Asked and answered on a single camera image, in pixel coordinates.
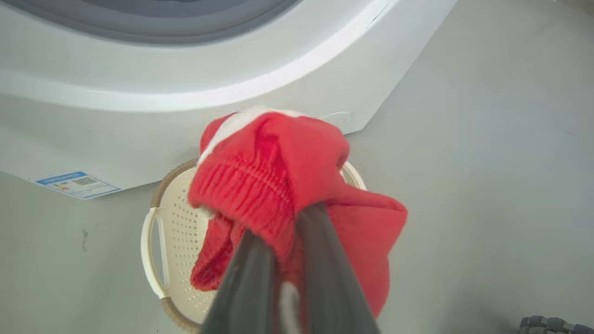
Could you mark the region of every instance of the laundry basket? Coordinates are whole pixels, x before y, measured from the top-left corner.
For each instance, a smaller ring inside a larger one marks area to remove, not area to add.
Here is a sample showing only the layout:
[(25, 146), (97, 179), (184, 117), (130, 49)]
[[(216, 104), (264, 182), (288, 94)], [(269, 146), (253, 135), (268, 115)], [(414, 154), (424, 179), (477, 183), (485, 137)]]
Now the laundry basket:
[[(196, 160), (172, 170), (153, 195), (151, 209), (144, 219), (141, 253), (144, 273), (169, 317), (188, 332), (199, 333), (216, 291), (203, 292), (190, 284), (190, 274), (202, 248), (208, 217), (188, 203), (189, 185), (196, 174)], [(357, 170), (346, 162), (345, 180), (366, 189)], [(153, 261), (152, 231), (157, 222), (161, 249), (163, 282)]]

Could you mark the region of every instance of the basket handle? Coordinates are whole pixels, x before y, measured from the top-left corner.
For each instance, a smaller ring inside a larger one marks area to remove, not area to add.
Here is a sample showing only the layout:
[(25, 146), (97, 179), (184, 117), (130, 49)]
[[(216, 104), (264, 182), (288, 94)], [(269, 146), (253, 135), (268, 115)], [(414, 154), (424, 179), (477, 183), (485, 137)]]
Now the basket handle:
[(153, 224), (155, 218), (159, 220), (161, 219), (161, 217), (157, 215), (157, 208), (152, 207), (150, 208), (150, 211), (148, 211), (147, 216), (144, 218), (143, 231), (140, 239), (140, 253), (143, 258), (144, 274), (147, 276), (148, 283), (150, 284), (150, 287), (153, 289), (154, 293), (159, 296), (159, 299), (163, 299), (167, 297), (167, 293), (165, 293), (165, 288), (157, 276), (153, 262), (153, 247), (151, 239), (153, 235)]
[(353, 180), (353, 182), (355, 183), (357, 188), (359, 188), (361, 190), (367, 190), (367, 187), (365, 186), (365, 183), (363, 182), (363, 178), (361, 177), (359, 172), (355, 169), (355, 167), (350, 164), (350, 162), (345, 161), (345, 164), (342, 166), (342, 168), (347, 174), (349, 174), (350, 178)]

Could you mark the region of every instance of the red fabric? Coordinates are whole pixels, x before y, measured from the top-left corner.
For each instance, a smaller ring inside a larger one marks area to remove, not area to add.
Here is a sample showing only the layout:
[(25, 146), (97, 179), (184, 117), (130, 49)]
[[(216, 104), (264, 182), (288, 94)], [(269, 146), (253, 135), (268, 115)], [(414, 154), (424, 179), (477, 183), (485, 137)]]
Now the red fabric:
[[(204, 152), (224, 119), (209, 125)], [(301, 286), (297, 214), (325, 202), (336, 232), (375, 316), (389, 289), (387, 255), (407, 216), (392, 198), (345, 183), (349, 145), (323, 121), (266, 113), (221, 141), (198, 167), (188, 200), (219, 212), (192, 271), (200, 290), (216, 289), (246, 228), (273, 247), (284, 279)]]

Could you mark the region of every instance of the gray floor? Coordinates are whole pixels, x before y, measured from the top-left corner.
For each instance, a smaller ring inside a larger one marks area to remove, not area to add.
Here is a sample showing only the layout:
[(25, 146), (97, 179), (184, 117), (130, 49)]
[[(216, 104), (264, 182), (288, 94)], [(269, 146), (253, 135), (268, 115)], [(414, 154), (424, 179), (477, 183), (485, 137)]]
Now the gray floor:
[[(459, 0), (351, 161), (410, 218), (385, 333), (594, 326), (594, 21), (548, 0)], [(78, 201), (0, 174), (0, 332), (179, 333), (145, 281), (155, 185)]]

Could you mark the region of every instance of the washing machine door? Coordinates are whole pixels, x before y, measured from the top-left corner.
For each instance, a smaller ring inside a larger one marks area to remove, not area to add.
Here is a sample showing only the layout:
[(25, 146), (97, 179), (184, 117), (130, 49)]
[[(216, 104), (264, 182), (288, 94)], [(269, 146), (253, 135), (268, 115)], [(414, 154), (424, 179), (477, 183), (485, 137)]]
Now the washing machine door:
[(320, 67), (389, 2), (4, 0), (0, 93), (127, 112), (228, 105)]
[(5, 0), (100, 37), (152, 44), (212, 42), (256, 29), (298, 0)]

